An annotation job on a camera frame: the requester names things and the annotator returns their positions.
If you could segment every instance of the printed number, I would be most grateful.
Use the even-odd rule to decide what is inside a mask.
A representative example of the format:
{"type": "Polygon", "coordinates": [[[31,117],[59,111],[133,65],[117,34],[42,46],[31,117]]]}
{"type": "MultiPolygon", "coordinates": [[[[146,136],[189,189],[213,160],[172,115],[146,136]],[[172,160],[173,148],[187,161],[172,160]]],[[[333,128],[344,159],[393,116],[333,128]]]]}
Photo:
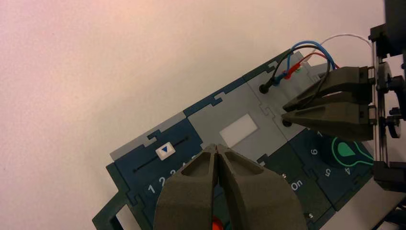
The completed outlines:
{"type": "Polygon", "coordinates": [[[165,184],[165,178],[164,177],[161,177],[160,179],[159,179],[159,182],[161,182],[162,183],[162,187],[164,186],[164,184],[165,184]]]}
{"type": "Polygon", "coordinates": [[[149,185],[148,191],[151,191],[153,194],[155,194],[155,190],[154,190],[154,188],[153,188],[151,185],[149,185]]]}
{"type": "Polygon", "coordinates": [[[331,169],[326,169],[326,177],[329,177],[330,176],[330,173],[331,173],[331,169]]]}

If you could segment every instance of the dark blue panel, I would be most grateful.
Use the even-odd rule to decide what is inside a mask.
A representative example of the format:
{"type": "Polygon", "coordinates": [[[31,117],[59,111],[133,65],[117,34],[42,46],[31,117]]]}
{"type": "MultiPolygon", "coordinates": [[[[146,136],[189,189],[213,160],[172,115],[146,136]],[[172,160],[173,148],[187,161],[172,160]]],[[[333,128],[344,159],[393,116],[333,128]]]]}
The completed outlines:
{"type": "MultiPolygon", "coordinates": [[[[332,144],[335,142],[333,140],[334,138],[327,135],[305,129],[289,143],[302,160],[304,171],[308,175],[316,176],[317,184],[322,188],[333,207],[340,210],[370,179],[372,174],[370,165],[357,164],[353,167],[345,167],[334,162],[332,144]]],[[[361,156],[352,142],[343,143],[361,156]]],[[[357,145],[362,152],[368,154],[361,143],[357,143],[357,145]]]]}
{"type": "Polygon", "coordinates": [[[162,133],[154,132],[148,136],[153,137],[157,140],[151,145],[140,146],[115,162],[130,188],[128,199],[133,205],[136,204],[136,195],[142,199],[145,205],[143,212],[150,223],[154,220],[155,206],[164,180],[202,150],[202,140],[187,118],[162,133]],[[173,145],[176,152],[161,161],[155,150],[167,142],[173,145]]]}
{"type": "Polygon", "coordinates": [[[311,213],[313,216],[309,218],[305,215],[308,229],[319,229],[334,215],[331,203],[313,177],[309,177],[303,171],[303,163],[289,143],[284,144],[270,156],[264,155],[257,161],[264,162],[266,168],[277,174],[286,175],[286,181],[299,198],[303,212],[311,213]]]}
{"type": "Polygon", "coordinates": [[[212,105],[215,106],[218,103],[222,102],[223,100],[221,98],[219,99],[215,99],[214,96],[218,95],[221,92],[224,93],[229,93],[231,91],[233,91],[235,88],[237,88],[238,86],[242,85],[245,83],[245,80],[243,78],[238,78],[237,80],[233,81],[232,83],[226,85],[225,87],[217,90],[216,92],[210,94],[209,96],[201,99],[200,101],[198,101],[197,103],[195,103],[194,105],[190,106],[189,108],[185,109],[183,112],[185,113],[186,117],[196,113],[197,111],[203,109],[204,107],[208,106],[208,105],[212,105]]]}

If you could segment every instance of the blue wire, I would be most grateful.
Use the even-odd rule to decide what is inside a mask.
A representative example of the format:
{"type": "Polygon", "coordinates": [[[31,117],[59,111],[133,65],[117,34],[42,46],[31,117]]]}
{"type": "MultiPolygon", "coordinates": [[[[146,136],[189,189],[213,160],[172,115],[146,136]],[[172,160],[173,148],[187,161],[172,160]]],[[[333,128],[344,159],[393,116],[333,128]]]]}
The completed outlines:
{"type": "MultiPolygon", "coordinates": [[[[333,60],[333,58],[331,57],[331,55],[327,52],[326,49],[324,49],[319,43],[317,43],[317,42],[315,42],[315,41],[306,40],[306,41],[298,42],[298,43],[296,43],[294,46],[292,46],[292,49],[295,48],[296,46],[299,46],[299,45],[301,45],[301,44],[306,44],[306,43],[313,44],[313,45],[317,46],[318,48],[320,48],[321,52],[322,52],[324,55],[326,55],[326,58],[327,58],[327,59],[330,60],[332,68],[333,68],[333,69],[336,69],[336,64],[334,63],[334,60],[333,60]]],[[[288,66],[288,68],[286,69],[286,71],[289,70],[290,61],[291,61],[291,55],[289,54],[289,55],[288,55],[288,60],[287,60],[287,66],[288,66]]]]}

